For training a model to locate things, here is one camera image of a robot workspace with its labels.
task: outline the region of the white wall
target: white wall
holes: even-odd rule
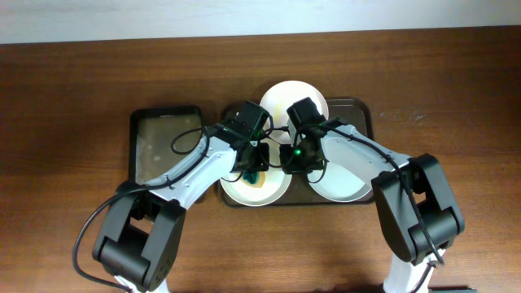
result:
[[[0,43],[521,24],[521,0],[0,0]]]

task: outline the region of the wooden table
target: wooden table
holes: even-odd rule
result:
[[[433,286],[521,287],[521,28],[457,28],[0,46],[0,291],[107,292],[71,266],[94,208],[124,181],[129,116],[230,102],[301,80],[362,99],[375,137],[435,155],[466,218]],[[81,248],[92,261],[98,219]],[[328,291],[380,284],[374,205],[190,209],[172,291]]]

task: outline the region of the white bowl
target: white bowl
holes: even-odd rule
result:
[[[278,128],[288,124],[287,109],[293,103],[307,97],[317,105],[318,112],[328,119],[329,109],[324,96],[315,87],[303,81],[284,81],[272,86],[262,97],[260,105],[274,118],[274,128]],[[290,143],[287,133],[275,131],[270,136],[280,143]]]
[[[308,174],[308,180],[315,182],[321,175],[322,170],[313,171]],[[361,199],[371,192],[371,186],[366,185],[346,168],[331,162],[327,163],[324,178],[318,183],[309,183],[309,185],[322,197],[339,203]]]
[[[262,142],[269,144],[269,162],[280,164],[278,144],[268,138]],[[291,183],[291,175],[285,174],[280,168],[269,168],[262,186],[252,187],[243,179],[237,182],[227,182],[221,179],[222,189],[236,202],[249,207],[260,207],[279,199]],[[228,174],[226,180],[234,180],[237,173]]]

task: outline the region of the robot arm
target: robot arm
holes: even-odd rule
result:
[[[246,103],[231,120],[204,132],[199,145],[166,173],[146,183],[159,186],[132,193],[111,205],[92,256],[119,282],[139,291],[153,291],[166,278],[177,255],[186,210],[220,177],[230,172],[266,171],[269,158],[265,143],[252,144],[264,136],[269,114]],[[116,193],[141,188],[125,182]],[[148,234],[130,219],[153,222]]]
[[[287,112],[294,143],[291,147],[281,146],[284,171],[309,173],[325,168],[322,162],[329,161],[370,186],[383,236],[394,252],[384,290],[427,292],[430,265],[438,258],[435,255],[443,254],[465,229],[463,216],[437,159],[428,154],[411,158],[390,151],[358,133],[346,120],[326,120],[310,98],[294,103]],[[397,174],[403,176],[412,191],[425,193],[426,200],[417,206],[414,200],[409,201],[407,186],[402,186]]]

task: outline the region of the black tray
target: black tray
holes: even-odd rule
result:
[[[329,116],[339,116],[348,120],[357,130],[366,137],[374,140],[373,125],[371,124],[371,116],[369,108],[359,99],[356,98],[333,98],[327,99],[329,107]],[[230,105],[222,113],[222,118],[233,116],[242,106],[242,102]],[[234,201],[223,190],[221,184],[218,184],[218,193],[222,201],[232,208],[248,208]],[[311,186],[309,186],[305,175],[293,175],[291,184],[286,192],[276,201],[265,205],[264,207],[286,207],[286,206],[304,206],[304,205],[323,205],[323,204],[365,204],[374,202],[373,193],[370,192],[364,197],[349,203],[337,203],[324,199],[317,194]]]

